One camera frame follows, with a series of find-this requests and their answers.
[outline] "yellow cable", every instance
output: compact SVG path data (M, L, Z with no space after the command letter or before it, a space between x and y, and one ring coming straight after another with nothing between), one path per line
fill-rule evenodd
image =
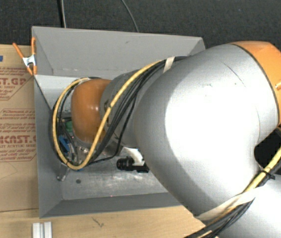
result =
M100 139L100 136L102 134L102 131L103 131L103 128L105 126L105 123L107 121L107 118L109 117L110 113L111 113L111 110L113 108L113 106L116 104L116 102L119 100L119 98L121 97L121 95L123 94L123 92L126 90L126 88L138 77L140 76L142 73L144 73L145 71L147 71L148 69L150 69L152 66L154 66L155 64L161 62L160 61L157 61L157 62L153 62L143 68L141 68L140 70L138 70L136 73L134 73L124 84L123 86L120 88L120 90L117 92L117 94L115 95L115 97L113 98L110 106L107 108L106 112L105 112L105 115L101 121L101 124L100 124L100 127L96 133L96 136L94 138L94 141L92 143L92 146L90 148L90 151L88 153L88 155L86 156L85 160L78 166L75 166L73 164L71 164L67 159L66 157L62 154L62 151L60 150L60 147L59 147L59 144L58 144L58 141L57 141L57 136L56 136L56 118L57 118L57 112L58 112L58 108L60 106L60 103L61 103L61 100L63 99L64 95L67 93L67 91L72 87L74 86L75 84L78 84L79 82L81 81L85 81L86 78L83 78L83 79L78 79L78 80L75 80L74 82L72 82L69 86L67 86L65 88L65 90L61 93L60 97L58 98L57 102L56 102L56 106L55 106L55 110L54 110L54 113L53 113L53 124L52 124L52 135L53 135L53 141L54 141L54 145L56 147L56 151L57 151L57 154L59 155L59 157L61 158L61 160L71 169L73 170L79 170L83 167L85 167L87 165L87 163L89 162L89 160L91 159L92 155L93 155L93 152L96 148L96 145Z

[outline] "black connector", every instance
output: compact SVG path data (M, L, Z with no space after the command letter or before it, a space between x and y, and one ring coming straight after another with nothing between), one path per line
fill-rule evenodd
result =
M133 166L132 165L133 163L134 163L134 160L132 158L126 157L126 158L117 160L116 166L119 170L122 170L122 171L136 170L138 173L148 173L149 172L149 168L146 165L146 163L144 163L143 166Z

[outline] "black cable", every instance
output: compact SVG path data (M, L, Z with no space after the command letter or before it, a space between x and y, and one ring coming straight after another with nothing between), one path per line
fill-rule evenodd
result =
M120 120L124 116L126 110L129 108L129 105L131 104L132 100L135 98L136 93L140 90L140 88L143 86L143 84L145 82L147 82L147 80L153 75L153 73L155 73L156 71L159 70L159 68L163 65L163 63L164 63L164 61L160 62L159 64L156 64L156 66L152 67L149 71L146 71L145 73L140 75L139 78L135 80L135 81L137 81L137 83L139 83L139 85L137 86L137 89L135 91L132 91L133 88L130 88L127 91L125 96L129 96L130 93L131 93L131 96L129 98L124 98L123 102L125 102L125 105L120 105L120 107L118 108L118 109L120 109L120 112L116 112L115 113L114 118L112 119L112 122L109 125L109 127L107 129L107 132L106 132L102 142L100 143L98 149L96 150L96 152L95 152L95 154L93 156L94 159L97 158L101 154L101 152L104 150L104 148L107 146L107 144L108 144L109 140L111 139L112 135L114 134L118 124L120 123ZM146 80L143 81L142 84L140 84L140 81L143 78L145 78Z
M125 3L124 0L121 0L121 2L123 3L123 5L125 6L126 10L128 11L129 16L130 16L132 22L134 23L134 26L135 26L135 28L136 28L136 31L139 33L138 26L137 26L137 24L136 24L136 21L135 21L133 15L132 15L130 9L128 8L128 6L127 6L127 4Z
M97 160L97 161L93 161L93 162L91 162L90 164L88 164L87 166L92 165L92 164L96 164L96 163L99 163L99 162L102 162L102 161L110 160L110 159L112 159L113 157L115 157L115 156L118 154L119 149L120 149L120 147L121 147L121 145L120 145L120 144L121 144L121 140L122 140L122 137L123 137L124 132L125 132L125 130L126 130L128 121L129 121L129 119L130 119L130 117L131 117L131 114L132 114L132 112L133 112L133 110L134 110L135 103L136 103L136 98L134 99L134 102L133 102L133 104L132 104L132 107L131 107L131 109L130 109L128 115L127 115L126 121L125 121L125 123L124 123L124 125L123 125L123 128L122 128L122 130L121 130L121 133L120 133L120 135L119 135L119 139L118 139L118 142L117 142L117 146L116 146L115 153L114 153L112 156L110 156L110 157L103 158L103 159L100 159L100 160Z
M60 25L62 28L66 28L64 0L56 0L56 2L57 2L57 11L59 14Z

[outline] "cardboard sheet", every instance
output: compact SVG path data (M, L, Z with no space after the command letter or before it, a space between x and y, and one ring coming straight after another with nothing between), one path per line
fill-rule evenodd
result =
M25 56L30 47L20 46ZM0 212L38 208L33 77L0 45Z

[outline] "green component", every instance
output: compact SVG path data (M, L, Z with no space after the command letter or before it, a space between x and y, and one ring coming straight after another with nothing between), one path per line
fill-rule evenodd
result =
M65 129L68 131L68 132L72 132L73 131L73 124L72 124L72 121L67 121L65 123Z

